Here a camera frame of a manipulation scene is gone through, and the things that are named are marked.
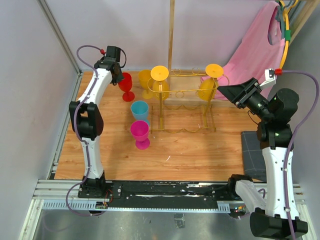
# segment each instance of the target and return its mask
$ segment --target pink cloth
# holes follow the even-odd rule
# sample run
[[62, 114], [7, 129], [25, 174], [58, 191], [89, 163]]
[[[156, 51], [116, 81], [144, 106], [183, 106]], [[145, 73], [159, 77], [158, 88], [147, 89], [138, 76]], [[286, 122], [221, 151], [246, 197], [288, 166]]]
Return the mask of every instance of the pink cloth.
[[[269, 1], [257, 14], [230, 61], [223, 67], [230, 85], [237, 85], [256, 78], [265, 81], [265, 69], [279, 68], [284, 52], [285, 39], [281, 39], [280, 23], [275, 20], [278, 3]], [[270, 33], [272, 45], [268, 40]], [[225, 77], [220, 77], [219, 85], [228, 85]], [[268, 97], [271, 88], [262, 91]], [[227, 100], [220, 92], [215, 99]]]

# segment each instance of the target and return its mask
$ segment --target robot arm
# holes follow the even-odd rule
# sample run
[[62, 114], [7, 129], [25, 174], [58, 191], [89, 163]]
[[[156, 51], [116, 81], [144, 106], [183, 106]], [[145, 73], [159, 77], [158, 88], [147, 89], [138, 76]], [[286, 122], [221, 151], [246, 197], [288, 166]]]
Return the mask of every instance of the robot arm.
[[[266, 70], [268, 87], [275, 83], [275, 72]], [[262, 90], [255, 78], [232, 86], [219, 86], [218, 90], [239, 109], [248, 107], [261, 122], [257, 127], [257, 138], [266, 166], [267, 199], [257, 192], [252, 179], [232, 175], [228, 181], [234, 198], [241, 198], [251, 212], [250, 228], [256, 237], [270, 239], [291, 239], [287, 211], [290, 211], [295, 236], [308, 232], [308, 224], [299, 220], [292, 182], [291, 162], [293, 147], [288, 149], [292, 131], [288, 122], [298, 109], [299, 96], [291, 89], [282, 88], [268, 101], [260, 92]], [[286, 151], [290, 151], [287, 167], [284, 166]], [[284, 172], [287, 172], [288, 193], [284, 189]], [[289, 208], [285, 198], [288, 194]]]
[[[103, 132], [104, 121], [98, 106], [107, 86], [110, 83], [115, 86], [124, 79], [119, 64], [120, 53], [119, 47], [108, 46], [105, 56], [94, 65], [97, 74], [93, 74], [83, 95], [78, 101], [72, 101], [69, 104], [72, 129], [75, 131], [76, 125], [82, 140], [85, 162], [84, 176], [89, 171], [86, 181], [80, 186], [82, 191], [78, 194], [79, 198], [101, 197], [106, 194], [106, 179], [100, 157], [100, 135]], [[81, 102], [83, 103], [76, 113], [76, 108]]]

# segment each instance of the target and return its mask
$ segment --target white wall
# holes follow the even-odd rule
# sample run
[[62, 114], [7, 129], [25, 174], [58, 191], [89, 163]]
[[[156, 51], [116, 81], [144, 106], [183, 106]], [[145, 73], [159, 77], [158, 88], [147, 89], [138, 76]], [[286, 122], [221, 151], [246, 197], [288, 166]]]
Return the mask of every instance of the white wall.
[[15, 240], [50, 168], [76, 73], [37, 1], [1, 1], [0, 32], [0, 238]]
[[[170, 0], [47, 0], [75, 54], [79, 46], [116, 45], [128, 57], [127, 69], [168, 64]], [[225, 65], [241, 42], [263, 0], [176, 0], [174, 68]], [[84, 49], [95, 63], [99, 53]]]
[[[289, 47], [284, 70], [301, 70], [320, 81], [320, 5]], [[310, 110], [315, 99], [312, 79], [297, 74], [285, 74], [277, 79], [269, 97], [280, 88], [290, 88], [299, 94], [298, 110], [292, 117], [292, 130]], [[320, 102], [314, 113], [300, 128], [294, 142], [293, 179], [300, 183], [317, 236], [320, 237]]]

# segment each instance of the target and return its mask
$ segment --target pink cup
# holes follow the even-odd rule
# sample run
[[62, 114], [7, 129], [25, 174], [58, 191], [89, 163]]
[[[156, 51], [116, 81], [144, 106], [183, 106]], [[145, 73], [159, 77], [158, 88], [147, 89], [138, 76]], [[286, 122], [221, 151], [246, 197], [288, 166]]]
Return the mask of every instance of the pink cup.
[[147, 149], [150, 145], [150, 140], [148, 139], [149, 136], [149, 125], [145, 121], [135, 121], [132, 123], [130, 127], [130, 132], [134, 137], [135, 146], [140, 149], [144, 150]]

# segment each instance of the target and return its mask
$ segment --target cyan cup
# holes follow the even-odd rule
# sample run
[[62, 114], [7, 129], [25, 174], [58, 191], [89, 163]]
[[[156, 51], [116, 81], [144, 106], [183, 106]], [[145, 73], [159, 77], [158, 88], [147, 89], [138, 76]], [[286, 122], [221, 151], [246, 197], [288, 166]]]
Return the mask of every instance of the cyan cup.
[[131, 112], [136, 120], [145, 121], [150, 126], [150, 122], [147, 119], [149, 115], [149, 106], [145, 101], [135, 101], [132, 103]]

